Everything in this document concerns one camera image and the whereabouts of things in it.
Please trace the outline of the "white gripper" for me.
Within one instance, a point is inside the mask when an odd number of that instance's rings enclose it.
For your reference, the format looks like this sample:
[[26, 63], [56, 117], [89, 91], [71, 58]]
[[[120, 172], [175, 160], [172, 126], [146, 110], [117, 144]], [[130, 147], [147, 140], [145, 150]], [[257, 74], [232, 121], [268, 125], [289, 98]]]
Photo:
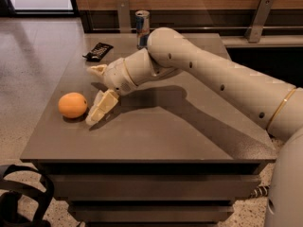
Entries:
[[124, 60], [114, 61], [108, 66], [106, 64], [90, 66], [87, 72], [99, 78], [103, 77], [103, 84], [108, 88], [106, 92], [97, 93], [85, 119], [87, 125], [93, 126], [115, 107], [119, 96], [130, 94], [136, 89], [136, 85], [128, 73]]

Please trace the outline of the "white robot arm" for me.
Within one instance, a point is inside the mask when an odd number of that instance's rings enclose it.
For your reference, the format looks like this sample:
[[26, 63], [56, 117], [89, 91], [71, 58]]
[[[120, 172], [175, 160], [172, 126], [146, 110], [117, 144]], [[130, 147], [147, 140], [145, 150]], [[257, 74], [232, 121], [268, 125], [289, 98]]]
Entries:
[[284, 142], [271, 180], [264, 227], [302, 227], [302, 88], [207, 52], [177, 31], [160, 27], [150, 34], [145, 48], [88, 69], [107, 90], [97, 93], [86, 123], [97, 124], [121, 96], [145, 82], [170, 78], [176, 70], [190, 73]]

